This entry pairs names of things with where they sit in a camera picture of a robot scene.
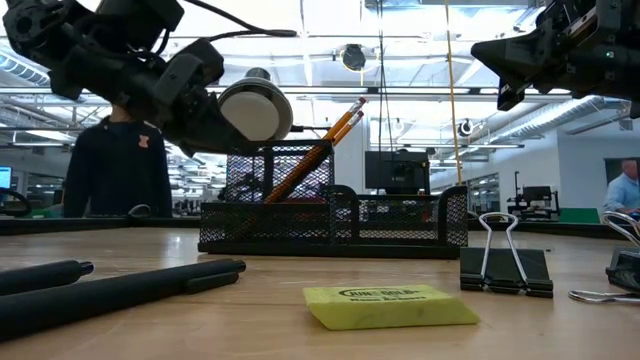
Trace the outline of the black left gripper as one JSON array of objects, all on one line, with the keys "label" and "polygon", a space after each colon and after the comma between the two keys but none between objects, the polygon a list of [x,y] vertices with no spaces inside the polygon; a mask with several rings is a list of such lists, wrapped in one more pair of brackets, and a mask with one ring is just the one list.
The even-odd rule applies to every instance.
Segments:
[{"label": "black left gripper", "polygon": [[221,67],[213,47],[198,39],[170,61],[108,57],[95,49],[74,46],[49,74],[54,94],[77,99],[82,91],[116,104],[134,117],[167,121],[164,137],[186,156],[228,154],[246,142],[217,107],[207,102],[206,67]]}]

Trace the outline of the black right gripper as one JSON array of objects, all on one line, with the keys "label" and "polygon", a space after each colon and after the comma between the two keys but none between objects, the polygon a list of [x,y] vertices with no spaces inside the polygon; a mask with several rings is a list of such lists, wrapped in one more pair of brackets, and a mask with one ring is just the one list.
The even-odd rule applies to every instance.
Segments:
[{"label": "black right gripper", "polygon": [[478,42],[471,54],[499,77],[500,110],[533,88],[623,99],[640,112],[640,0],[553,0],[530,33]]}]

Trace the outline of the orange pencil with eraser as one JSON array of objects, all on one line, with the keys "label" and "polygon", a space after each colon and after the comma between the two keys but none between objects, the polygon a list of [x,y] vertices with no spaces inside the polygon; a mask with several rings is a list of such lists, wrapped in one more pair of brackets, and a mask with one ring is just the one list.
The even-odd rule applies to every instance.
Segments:
[{"label": "orange pencil with eraser", "polygon": [[[362,119],[364,113],[357,110],[349,120],[346,119],[346,116],[347,113],[323,137],[324,140],[330,141],[330,148],[341,142]],[[311,148],[285,179],[267,196],[265,203],[275,203],[285,199],[310,172],[324,161],[323,152],[323,146]]]},{"label": "orange pencil with eraser", "polygon": [[[323,140],[329,141],[331,146],[337,144],[352,128],[349,121],[361,110],[366,102],[367,100],[364,97],[356,100],[349,110],[328,130]],[[295,189],[297,184],[302,181],[316,165],[323,161],[324,149],[325,147],[323,145],[312,147],[284,180],[272,190],[264,202],[266,204],[275,203],[286,198]]]}]

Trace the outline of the black pen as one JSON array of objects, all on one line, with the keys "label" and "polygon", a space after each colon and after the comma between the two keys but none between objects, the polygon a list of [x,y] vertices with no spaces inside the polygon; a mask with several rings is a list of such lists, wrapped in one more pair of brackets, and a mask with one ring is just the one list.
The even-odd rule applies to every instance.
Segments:
[{"label": "black pen", "polygon": [[246,270],[220,259],[0,297],[0,343],[107,313],[231,285]]},{"label": "black pen", "polygon": [[66,260],[0,271],[0,296],[69,285],[93,270],[91,262]]}]

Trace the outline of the black binder clip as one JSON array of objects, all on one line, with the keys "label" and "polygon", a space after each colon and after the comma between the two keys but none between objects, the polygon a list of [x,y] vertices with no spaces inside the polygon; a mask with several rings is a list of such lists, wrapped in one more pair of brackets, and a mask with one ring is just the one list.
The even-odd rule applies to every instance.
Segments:
[{"label": "black binder clip", "polygon": [[[510,220],[505,230],[507,248],[492,246],[493,229],[487,222],[491,217]],[[480,215],[478,221],[487,232],[486,242],[480,248],[460,249],[460,289],[553,298],[554,283],[549,275],[545,251],[518,250],[515,245],[512,231],[519,223],[518,218],[508,213],[489,212]]]},{"label": "black binder clip", "polygon": [[601,215],[601,222],[633,244],[632,247],[617,247],[610,265],[605,268],[609,284],[622,289],[623,293],[570,290],[568,297],[584,303],[640,305],[640,215],[606,211]]}]

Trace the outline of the yellow-green eraser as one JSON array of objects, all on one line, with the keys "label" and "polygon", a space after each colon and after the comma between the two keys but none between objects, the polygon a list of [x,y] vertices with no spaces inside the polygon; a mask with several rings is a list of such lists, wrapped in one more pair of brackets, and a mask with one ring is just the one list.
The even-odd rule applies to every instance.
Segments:
[{"label": "yellow-green eraser", "polygon": [[480,322],[459,298],[428,285],[313,287],[303,295],[310,313],[334,331]]}]

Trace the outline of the black mesh desk organizer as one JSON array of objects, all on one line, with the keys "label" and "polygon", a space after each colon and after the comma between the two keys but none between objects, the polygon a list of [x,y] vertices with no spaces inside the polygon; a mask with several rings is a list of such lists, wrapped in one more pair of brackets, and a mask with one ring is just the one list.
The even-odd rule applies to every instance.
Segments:
[{"label": "black mesh desk organizer", "polygon": [[364,195],[334,180],[326,140],[245,143],[227,157],[221,202],[201,207],[209,254],[456,259],[468,243],[467,189]]}]

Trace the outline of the person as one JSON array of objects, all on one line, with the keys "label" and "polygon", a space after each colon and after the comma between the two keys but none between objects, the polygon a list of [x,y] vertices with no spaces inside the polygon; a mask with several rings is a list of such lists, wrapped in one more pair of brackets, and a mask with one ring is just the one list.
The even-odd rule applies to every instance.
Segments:
[{"label": "person", "polygon": [[172,216],[164,138],[117,105],[77,137],[65,178],[63,216],[122,216],[137,205]]},{"label": "person", "polygon": [[640,174],[635,159],[624,159],[622,173],[609,184],[604,199],[604,210],[624,213],[640,213]]}]

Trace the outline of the background robot station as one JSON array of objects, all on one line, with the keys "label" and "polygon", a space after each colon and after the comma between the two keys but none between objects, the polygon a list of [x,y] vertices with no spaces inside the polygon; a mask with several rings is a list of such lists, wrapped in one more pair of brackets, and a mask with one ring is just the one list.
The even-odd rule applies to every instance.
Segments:
[{"label": "background robot station", "polygon": [[523,221],[558,222],[561,210],[558,191],[550,186],[519,186],[514,172],[515,195],[507,199],[507,212]]}]

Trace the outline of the black computer monitor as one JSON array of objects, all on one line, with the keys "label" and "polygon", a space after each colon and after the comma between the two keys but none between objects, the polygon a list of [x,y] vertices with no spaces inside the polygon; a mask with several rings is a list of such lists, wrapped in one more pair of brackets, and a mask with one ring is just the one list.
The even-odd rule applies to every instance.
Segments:
[{"label": "black computer monitor", "polygon": [[430,163],[426,153],[397,151],[365,152],[365,187],[387,195],[430,194]]}]

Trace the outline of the green panel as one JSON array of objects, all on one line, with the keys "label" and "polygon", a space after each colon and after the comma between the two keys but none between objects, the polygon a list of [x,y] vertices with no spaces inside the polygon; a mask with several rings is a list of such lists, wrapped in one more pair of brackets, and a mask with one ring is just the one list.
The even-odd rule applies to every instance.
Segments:
[{"label": "green panel", "polygon": [[597,208],[561,208],[559,221],[573,224],[599,224]]}]

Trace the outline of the black aluminium table frame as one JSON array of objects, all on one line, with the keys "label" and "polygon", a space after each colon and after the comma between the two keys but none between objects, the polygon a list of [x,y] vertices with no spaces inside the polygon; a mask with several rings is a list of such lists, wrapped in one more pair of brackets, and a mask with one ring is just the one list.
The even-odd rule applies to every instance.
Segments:
[{"label": "black aluminium table frame", "polygon": [[[0,219],[0,236],[120,229],[128,227],[199,229],[199,218],[172,219],[128,219],[128,218],[83,218],[83,219]],[[521,222],[515,232],[526,232],[557,236],[572,236],[593,239],[625,240],[625,237],[602,224]]]}]

